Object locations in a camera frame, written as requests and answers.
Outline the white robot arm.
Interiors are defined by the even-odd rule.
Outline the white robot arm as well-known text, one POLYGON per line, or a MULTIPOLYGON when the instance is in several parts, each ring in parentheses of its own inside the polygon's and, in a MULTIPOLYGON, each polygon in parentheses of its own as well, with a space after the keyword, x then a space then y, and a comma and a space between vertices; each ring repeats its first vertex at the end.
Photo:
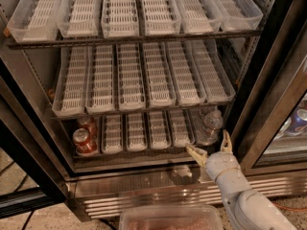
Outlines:
POLYGON ((190 156, 218 186, 224 208, 234 230, 297 230, 263 194, 254 190, 232 152, 228 132, 223 130, 220 150, 209 155, 187 145, 190 156))

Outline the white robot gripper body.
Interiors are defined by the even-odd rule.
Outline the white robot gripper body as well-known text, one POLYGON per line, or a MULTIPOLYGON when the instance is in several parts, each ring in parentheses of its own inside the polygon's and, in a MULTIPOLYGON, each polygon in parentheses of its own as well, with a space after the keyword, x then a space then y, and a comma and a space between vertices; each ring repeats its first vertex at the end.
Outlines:
POLYGON ((223 151, 211 154, 207 159, 205 169, 209 177, 218 185, 225 182, 237 182, 241 175, 241 168, 236 157, 223 151))

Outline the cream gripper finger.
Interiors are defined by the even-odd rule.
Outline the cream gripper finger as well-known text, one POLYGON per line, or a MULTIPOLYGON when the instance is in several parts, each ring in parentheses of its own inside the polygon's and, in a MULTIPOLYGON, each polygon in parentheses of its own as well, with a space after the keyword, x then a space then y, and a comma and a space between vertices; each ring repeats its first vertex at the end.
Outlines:
POLYGON ((196 148, 192 145, 186 147, 187 152, 194 160, 199 164, 200 167, 204 168, 208 159, 208 153, 206 150, 196 148))
POLYGON ((223 130, 223 140, 221 142, 220 151, 232 154, 232 142, 226 129, 223 130))

